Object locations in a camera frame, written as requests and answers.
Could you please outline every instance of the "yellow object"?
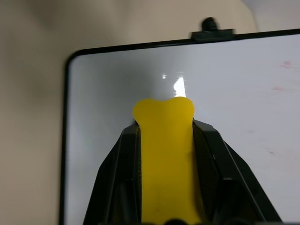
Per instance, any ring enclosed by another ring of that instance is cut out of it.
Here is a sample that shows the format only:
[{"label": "yellow object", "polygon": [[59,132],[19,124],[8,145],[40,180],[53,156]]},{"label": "yellow object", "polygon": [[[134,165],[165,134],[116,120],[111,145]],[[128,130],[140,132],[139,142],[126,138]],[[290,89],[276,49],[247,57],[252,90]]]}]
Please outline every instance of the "yellow object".
[{"label": "yellow object", "polygon": [[134,107],[141,129],[142,222],[205,221],[195,165],[194,105],[185,97]]}]

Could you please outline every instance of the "whiteboard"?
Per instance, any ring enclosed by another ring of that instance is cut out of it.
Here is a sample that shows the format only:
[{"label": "whiteboard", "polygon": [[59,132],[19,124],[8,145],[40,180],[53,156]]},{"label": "whiteboard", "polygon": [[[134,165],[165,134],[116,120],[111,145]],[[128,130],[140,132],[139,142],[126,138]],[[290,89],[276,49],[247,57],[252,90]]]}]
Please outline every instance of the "whiteboard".
[{"label": "whiteboard", "polygon": [[68,66],[65,215],[82,224],[96,174],[145,98],[186,96],[300,221],[300,35],[80,55]]}]

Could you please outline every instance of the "wall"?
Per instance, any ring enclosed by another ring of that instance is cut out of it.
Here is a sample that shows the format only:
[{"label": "wall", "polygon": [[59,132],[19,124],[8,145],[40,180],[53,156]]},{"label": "wall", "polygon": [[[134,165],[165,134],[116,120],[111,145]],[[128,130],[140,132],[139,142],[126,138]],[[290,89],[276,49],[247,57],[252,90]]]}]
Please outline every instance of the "wall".
[{"label": "wall", "polygon": [[300,28],[299,0],[243,0],[252,10],[259,31]]},{"label": "wall", "polygon": [[66,58],[187,38],[207,16],[256,31],[240,0],[0,1],[0,224],[57,224]]}]

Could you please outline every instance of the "whiteboard frame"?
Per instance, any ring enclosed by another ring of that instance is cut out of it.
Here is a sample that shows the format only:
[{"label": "whiteboard frame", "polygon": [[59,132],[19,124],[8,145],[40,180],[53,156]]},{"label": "whiteboard frame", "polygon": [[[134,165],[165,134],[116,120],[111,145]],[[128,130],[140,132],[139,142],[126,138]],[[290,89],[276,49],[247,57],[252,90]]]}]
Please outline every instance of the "whiteboard frame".
[{"label": "whiteboard frame", "polygon": [[[278,30],[278,31],[268,31],[268,32],[258,32],[258,33],[248,33],[248,34],[238,34],[234,35],[231,40],[227,41],[238,41],[254,38],[270,38],[276,36],[287,36],[287,35],[297,35],[300,34],[300,29],[293,30]],[[166,46],[177,46],[177,45],[201,45],[207,43],[216,43],[224,42],[221,41],[207,41],[197,43],[191,39],[182,39],[182,40],[172,40],[172,41],[161,41],[161,42],[152,42],[152,43],[142,43],[142,44],[133,44],[133,45],[119,45],[119,46],[110,46],[110,47],[101,47],[101,48],[91,48],[91,49],[82,49],[73,54],[71,54],[64,68],[64,86],[63,86],[63,112],[62,112],[62,140],[61,140],[61,162],[60,162],[60,201],[59,201],[59,224],[64,224],[65,216],[65,191],[66,191],[66,143],[67,143],[67,117],[68,117],[68,93],[69,93],[69,78],[70,78],[70,65],[72,61],[82,55],[89,54],[99,54],[99,53],[111,53],[111,52],[120,52],[120,51],[130,51],[136,49],[147,49],[147,48],[158,48]]]}]

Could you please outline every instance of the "black bracket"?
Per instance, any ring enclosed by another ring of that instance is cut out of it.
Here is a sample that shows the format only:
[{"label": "black bracket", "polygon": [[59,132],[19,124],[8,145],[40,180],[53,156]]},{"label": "black bracket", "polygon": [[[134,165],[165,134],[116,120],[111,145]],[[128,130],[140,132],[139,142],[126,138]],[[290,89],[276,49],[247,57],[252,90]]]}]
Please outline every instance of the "black bracket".
[{"label": "black bracket", "polygon": [[213,17],[203,20],[201,27],[202,31],[192,32],[191,35],[191,39],[197,43],[234,40],[233,29],[219,30]]}]

